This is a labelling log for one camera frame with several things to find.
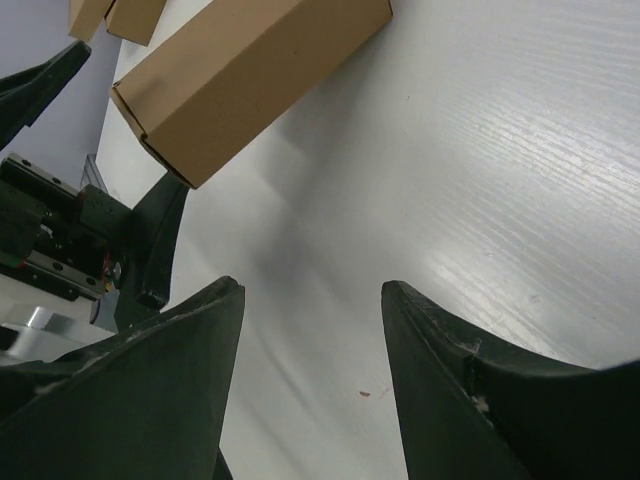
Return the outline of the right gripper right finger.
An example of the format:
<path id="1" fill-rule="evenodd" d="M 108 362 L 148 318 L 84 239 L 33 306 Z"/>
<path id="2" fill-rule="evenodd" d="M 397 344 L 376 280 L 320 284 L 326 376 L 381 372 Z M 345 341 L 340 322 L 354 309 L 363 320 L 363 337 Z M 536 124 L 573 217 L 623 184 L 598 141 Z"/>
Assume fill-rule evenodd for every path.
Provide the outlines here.
<path id="1" fill-rule="evenodd" d="M 503 340 L 403 281 L 381 290 L 412 479 L 635 479 L 639 365 L 593 370 Z"/>

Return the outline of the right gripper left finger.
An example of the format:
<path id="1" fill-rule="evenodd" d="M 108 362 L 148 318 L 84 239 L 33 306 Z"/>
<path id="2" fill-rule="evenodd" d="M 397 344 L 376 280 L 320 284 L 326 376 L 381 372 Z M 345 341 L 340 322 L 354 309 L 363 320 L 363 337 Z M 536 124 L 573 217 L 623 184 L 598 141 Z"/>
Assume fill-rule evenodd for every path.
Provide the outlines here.
<path id="1" fill-rule="evenodd" d="M 245 310 L 222 277 L 63 355 L 1 370 L 5 479 L 227 479 L 221 432 Z"/>

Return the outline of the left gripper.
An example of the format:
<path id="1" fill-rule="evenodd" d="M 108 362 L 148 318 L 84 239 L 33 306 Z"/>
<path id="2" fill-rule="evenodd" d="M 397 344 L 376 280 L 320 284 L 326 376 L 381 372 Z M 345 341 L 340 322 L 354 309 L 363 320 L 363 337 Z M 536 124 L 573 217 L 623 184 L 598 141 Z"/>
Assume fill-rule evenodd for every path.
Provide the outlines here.
<path id="1" fill-rule="evenodd" d="M 48 61 L 1 79 L 2 149 L 35 123 L 91 52 L 76 40 Z M 94 185 L 76 190 L 11 153 L 1 161 L 1 274 L 65 300 L 97 300 L 124 268 L 117 328 L 138 325 L 170 299 L 188 193 L 167 173 L 132 211 Z"/>

